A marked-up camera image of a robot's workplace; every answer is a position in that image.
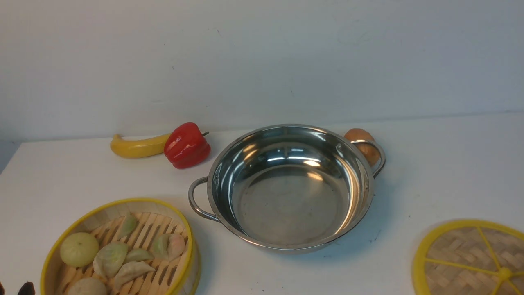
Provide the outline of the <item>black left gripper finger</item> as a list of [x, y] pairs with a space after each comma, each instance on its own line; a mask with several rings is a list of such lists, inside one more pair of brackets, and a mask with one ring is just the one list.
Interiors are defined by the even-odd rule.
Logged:
[[34, 284], [32, 282], [25, 282], [19, 289], [17, 295], [35, 295]]

